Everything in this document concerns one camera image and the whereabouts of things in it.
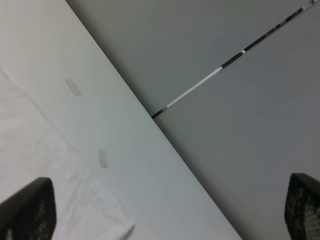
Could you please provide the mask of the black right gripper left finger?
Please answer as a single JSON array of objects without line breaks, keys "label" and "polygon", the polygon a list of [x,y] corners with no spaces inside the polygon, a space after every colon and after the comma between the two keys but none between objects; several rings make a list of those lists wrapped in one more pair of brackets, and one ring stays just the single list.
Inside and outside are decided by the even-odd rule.
[{"label": "black right gripper left finger", "polygon": [[0,204],[2,240],[50,240],[57,224],[53,182],[39,177]]}]

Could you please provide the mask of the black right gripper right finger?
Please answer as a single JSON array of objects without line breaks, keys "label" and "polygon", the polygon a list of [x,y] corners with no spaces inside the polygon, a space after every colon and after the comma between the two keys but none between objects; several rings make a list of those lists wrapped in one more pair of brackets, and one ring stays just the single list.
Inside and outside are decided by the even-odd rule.
[{"label": "black right gripper right finger", "polygon": [[305,173],[290,176],[284,220],[292,240],[320,238],[320,182]]}]

